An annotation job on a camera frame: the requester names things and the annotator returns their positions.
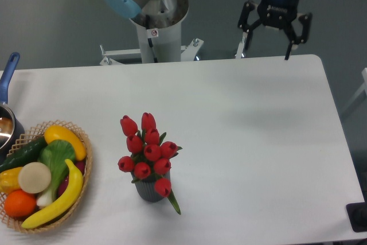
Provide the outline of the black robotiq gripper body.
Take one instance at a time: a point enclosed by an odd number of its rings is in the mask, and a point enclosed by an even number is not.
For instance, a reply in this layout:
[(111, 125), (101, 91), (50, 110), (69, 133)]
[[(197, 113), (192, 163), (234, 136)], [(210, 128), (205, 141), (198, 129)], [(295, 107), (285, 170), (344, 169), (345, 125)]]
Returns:
[(296, 19), (299, 0), (261, 0), (257, 13), (264, 26), (285, 29)]

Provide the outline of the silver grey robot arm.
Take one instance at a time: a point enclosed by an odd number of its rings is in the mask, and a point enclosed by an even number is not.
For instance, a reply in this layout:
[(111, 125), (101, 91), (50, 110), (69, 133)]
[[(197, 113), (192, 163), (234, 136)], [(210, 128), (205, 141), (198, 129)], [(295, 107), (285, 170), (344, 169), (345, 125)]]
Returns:
[[(188, 46), (181, 44), (181, 24), (189, 10), (188, 0), (104, 0), (119, 16), (135, 25), (143, 63), (194, 61), (203, 45), (198, 38)], [(283, 30), (288, 38), (285, 59), (299, 44), (309, 39), (311, 13), (298, 13), (299, 0), (246, 1), (237, 23), (243, 35), (235, 58), (245, 56), (253, 31), (260, 25)]]

